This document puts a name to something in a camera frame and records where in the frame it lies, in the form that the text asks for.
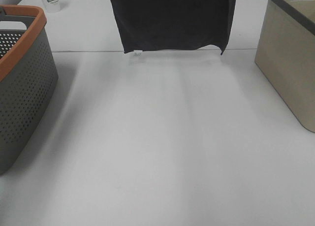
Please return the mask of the beige storage box grey rim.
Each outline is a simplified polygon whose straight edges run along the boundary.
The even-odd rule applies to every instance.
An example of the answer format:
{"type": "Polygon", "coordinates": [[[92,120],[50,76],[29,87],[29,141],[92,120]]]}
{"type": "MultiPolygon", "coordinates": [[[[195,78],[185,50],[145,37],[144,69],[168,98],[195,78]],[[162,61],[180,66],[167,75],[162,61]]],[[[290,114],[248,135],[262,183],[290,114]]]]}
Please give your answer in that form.
{"type": "Polygon", "coordinates": [[[268,0],[255,63],[307,130],[315,130],[315,0],[268,0]]]}

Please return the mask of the grey perforated basket orange rim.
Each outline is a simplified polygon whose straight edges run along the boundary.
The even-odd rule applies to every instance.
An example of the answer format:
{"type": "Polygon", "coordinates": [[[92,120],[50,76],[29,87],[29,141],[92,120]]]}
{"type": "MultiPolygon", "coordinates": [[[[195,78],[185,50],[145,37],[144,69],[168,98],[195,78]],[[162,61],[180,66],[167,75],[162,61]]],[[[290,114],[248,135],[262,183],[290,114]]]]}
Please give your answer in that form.
{"type": "Polygon", "coordinates": [[[1,5],[0,20],[26,26],[0,31],[0,173],[4,175],[41,121],[59,76],[42,8],[1,5]]]}

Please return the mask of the dark grey towel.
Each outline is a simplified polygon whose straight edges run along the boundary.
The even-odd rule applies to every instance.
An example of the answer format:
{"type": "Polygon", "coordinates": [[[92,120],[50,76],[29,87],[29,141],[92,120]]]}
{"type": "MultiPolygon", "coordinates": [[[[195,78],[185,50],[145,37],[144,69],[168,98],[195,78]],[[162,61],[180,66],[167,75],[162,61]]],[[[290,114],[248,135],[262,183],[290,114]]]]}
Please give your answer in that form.
{"type": "Polygon", "coordinates": [[[124,53],[227,48],[236,0],[110,0],[124,53]]]}

